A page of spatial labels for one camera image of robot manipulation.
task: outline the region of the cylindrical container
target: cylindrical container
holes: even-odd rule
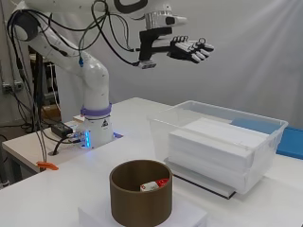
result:
[[[169,179],[165,186],[140,192],[140,185]],[[113,218],[127,227],[153,227],[171,214],[172,173],[155,161],[138,160],[117,166],[110,175]]]

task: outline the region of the white backdrop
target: white backdrop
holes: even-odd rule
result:
[[[156,55],[155,69],[140,70],[119,61],[100,38],[89,52],[110,72],[112,102],[138,96],[174,105],[193,99],[303,127],[302,0],[171,0],[171,4],[175,14],[189,19],[187,26],[174,29],[174,35],[205,37],[215,52],[200,65]],[[92,21],[90,13],[56,16],[73,27]],[[138,31],[145,24],[128,21],[131,46],[138,47]],[[115,25],[122,37],[121,26]],[[63,34],[73,41],[80,36]],[[136,61],[136,54],[122,54]],[[62,71],[58,74],[62,115],[68,120],[79,112],[81,82]]]

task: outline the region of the robotic hand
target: robotic hand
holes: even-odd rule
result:
[[[188,41],[188,36],[173,38],[170,47],[168,56],[176,60],[192,61],[194,63],[204,61],[215,49],[214,46],[207,44],[204,38],[193,43]]]

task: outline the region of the blue led light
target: blue led light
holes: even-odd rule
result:
[[[87,147],[87,148],[90,148],[91,147],[91,143],[90,143],[90,138],[89,138],[89,132],[88,131],[86,131],[85,132],[85,146]]]

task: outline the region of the red object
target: red object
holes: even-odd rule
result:
[[[56,167],[55,165],[51,164],[51,163],[44,163],[44,162],[38,162],[37,166],[40,168],[48,168],[51,170],[58,170],[59,168]]]
[[[159,187],[163,187],[165,186],[165,184],[167,184],[167,182],[169,181],[169,179],[162,179],[162,180],[159,180],[159,181],[155,181]]]

